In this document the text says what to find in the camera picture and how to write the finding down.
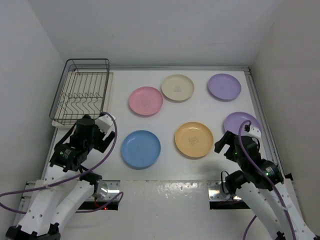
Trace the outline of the orange plate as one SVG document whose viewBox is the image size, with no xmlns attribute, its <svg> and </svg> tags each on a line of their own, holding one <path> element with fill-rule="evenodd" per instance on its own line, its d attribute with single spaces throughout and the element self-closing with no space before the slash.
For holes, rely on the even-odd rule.
<svg viewBox="0 0 320 240">
<path fill-rule="evenodd" d="M 210 153 L 214 136 L 211 130 L 200 122 L 186 122 L 174 134 L 178 150 L 190 158 L 202 158 Z"/>
</svg>

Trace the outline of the beige drip tray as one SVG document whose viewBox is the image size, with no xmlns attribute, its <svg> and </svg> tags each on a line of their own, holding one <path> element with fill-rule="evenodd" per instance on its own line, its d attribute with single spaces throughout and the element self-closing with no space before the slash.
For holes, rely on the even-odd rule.
<svg viewBox="0 0 320 240">
<path fill-rule="evenodd" d="M 70 71 L 62 80 L 53 102 L 52 125 L 70 128 L 84 115 L 96 119 L 101 112 L 107 112 L 112 84 L 112 72 Z"/>
</svg>

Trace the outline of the cream plate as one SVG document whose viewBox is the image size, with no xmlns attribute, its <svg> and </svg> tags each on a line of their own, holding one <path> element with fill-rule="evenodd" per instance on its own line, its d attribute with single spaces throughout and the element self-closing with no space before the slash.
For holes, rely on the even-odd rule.
<svg viewBox="0 0 320 240">
<path fill-rule="evenodd" d="M 195 90 L 193 81 L 182 74 L 173 74 L 166 77 L 160 87 L 166 98 L 176 102 L 188 100 Z"/>
</svg>

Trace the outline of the lilac plate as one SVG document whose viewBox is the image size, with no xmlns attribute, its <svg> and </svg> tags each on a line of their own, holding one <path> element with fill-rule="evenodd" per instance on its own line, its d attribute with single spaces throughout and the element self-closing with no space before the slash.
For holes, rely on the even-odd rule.
<svg viewBox="0 0 320 240">
<path fill-rule="evenodd" d="M 230 74 L 218 73 L 207 82 L 209 92 L 217 99 L 233 101 L 241 93 L 242 86 L 237 78 Z"/>
<path fill-rule="evenodd" d="M 251 123 L 258 127 L 262 133 L 262 128 L 258 120 L 246 112 L 233 112 L 229 114 L 223 123 L 224 131 L 230 131 L 233 134 L 238 135 L 240 126 L 244 121 L 251 121 Z M 247 136 L 244 127 L 241 129 L 241 136 Z"/>
</svg>

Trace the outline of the metal base plate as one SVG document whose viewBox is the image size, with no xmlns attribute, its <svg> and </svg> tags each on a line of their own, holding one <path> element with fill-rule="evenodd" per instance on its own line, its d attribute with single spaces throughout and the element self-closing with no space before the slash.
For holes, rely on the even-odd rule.
<svg viewBox="0 0 320 240">
<path fill-rule="evenodd" d="M 224 181 L 207 181 L 208 197 L 210 202 L 240 202 L 237 195 L 230 195 Z"/>
<path fill-rule="evenodd" d="M 96 192 L 86 201 L 107 202 L 116 196 L 121 190 L 121 182 L 119 180 L 100 180 L 97 184 Z"/>
</svg>

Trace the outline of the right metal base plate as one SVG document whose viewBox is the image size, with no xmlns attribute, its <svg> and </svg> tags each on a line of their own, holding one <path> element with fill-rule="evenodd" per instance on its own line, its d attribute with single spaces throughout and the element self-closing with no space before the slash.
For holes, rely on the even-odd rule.
<svg viewBox="0 0 320 240">
<path fill-rule="evenodd" d="M 237 195 L 230 195 L 224 181 L 207 181 L 208 197 L 210 202 L 240 202 Z"/>
</svg>

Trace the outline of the pink plate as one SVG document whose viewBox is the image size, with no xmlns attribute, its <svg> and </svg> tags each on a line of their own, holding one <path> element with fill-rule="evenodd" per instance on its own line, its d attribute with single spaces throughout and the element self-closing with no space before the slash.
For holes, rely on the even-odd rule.
<svg viewBox="0 0 320 240">
<path fill-rule="evenodd" d="M 151 86 L 135 89 L 128 99 L 130 109 L 141 116 L 151 116 L 158 113 L 163 105 L 161 92 Z"/>
</svg>

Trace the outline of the blue plate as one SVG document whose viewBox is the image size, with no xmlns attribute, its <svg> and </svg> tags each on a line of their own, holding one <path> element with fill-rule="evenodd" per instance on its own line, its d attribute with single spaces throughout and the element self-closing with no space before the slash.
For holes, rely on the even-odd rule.
<svg viewBox="0 0 320 240">
<path fill-rule="evenodd" d="M 137 130 L 123 140 L 120 152 L 123 161 L 129 167 L 145 169 L 152 166 L 159 158 L 161 142 L 154 133 Z"/>
</svg>

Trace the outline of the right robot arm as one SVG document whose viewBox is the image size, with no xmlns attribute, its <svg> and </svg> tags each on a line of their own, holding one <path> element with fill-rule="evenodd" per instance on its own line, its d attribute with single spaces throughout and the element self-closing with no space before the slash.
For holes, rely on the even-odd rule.
<svg viewBox="0 0 320 240">
<path fill-rule="evenodd" d="M 294 205 L 285 180 L 273 162 L 263 159 L 259 145 L 250 136 L 227 131 L 215 143 L 219 153 L 239 165 L 225 177 L 224 188 L 230 196 L 238 196 L 253 211 L 273 240 L 318 240 Z"/>
</svg>

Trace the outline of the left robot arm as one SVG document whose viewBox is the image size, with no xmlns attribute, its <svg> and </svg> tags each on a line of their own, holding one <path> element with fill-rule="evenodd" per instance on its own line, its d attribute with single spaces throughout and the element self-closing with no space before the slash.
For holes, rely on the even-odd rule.
<svg viewBox="0 0 320 240">
<path fill-rule="evenodd" d="M 85 114 L 76 120 L 68 132 L 56 143 L 42 186 L 17 225 L 6 231 L 9 240 L 59 240 L 61 231 L 78 208 L 97 192 L 102 176 L 83 167 L 92 150 L 104 153 L 113 149 L 118 131 L 116 119 L 101 112 L 96 119 Z"/>
</svg>

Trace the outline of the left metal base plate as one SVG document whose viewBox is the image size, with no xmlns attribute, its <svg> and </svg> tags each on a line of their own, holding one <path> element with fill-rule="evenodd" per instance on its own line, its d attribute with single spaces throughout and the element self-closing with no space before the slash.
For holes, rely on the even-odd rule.
<svg viewBox="0 0 320 240">
<path fill-rule="evenodd" d="M 97 184 L 96 192 L 86 201 L 107 202 L 116 196 L 121 190 L 121 182 L 119 180 L 100 180 Z"/>
</svg>

